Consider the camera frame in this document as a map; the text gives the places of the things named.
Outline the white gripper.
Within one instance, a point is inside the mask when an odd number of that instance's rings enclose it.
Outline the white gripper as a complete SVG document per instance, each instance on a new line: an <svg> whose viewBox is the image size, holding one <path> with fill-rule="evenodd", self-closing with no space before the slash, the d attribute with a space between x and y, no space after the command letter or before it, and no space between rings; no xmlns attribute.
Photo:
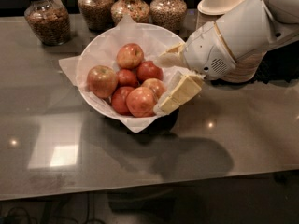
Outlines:
<svg viewBox="0 0 299 224"><path fill-rule="evenodd" d="M193 32L185 45L181 42L173 45L154 62L166 68L185 67L184 59L191 70L209 80L225 76L236 66L234 55L228 49L214 21L207 22ZM197 96L203 85L203 76L177 71L166 84L167 90L153 108L154 113L157 116L169 115Z"/></svg>

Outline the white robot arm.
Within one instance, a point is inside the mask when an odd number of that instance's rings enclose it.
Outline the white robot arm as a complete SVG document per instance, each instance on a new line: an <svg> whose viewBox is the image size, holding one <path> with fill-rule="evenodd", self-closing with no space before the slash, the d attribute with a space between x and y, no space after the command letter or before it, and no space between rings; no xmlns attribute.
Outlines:
<svg viewBox="0 0 299 224"><path fill-rule="evenodd" d="M299 36L299 0L245 0L193 32L157 59L180 70L154 112L166 115L191 100L204 81L231 73L248 57L289 45Z"/></svg>

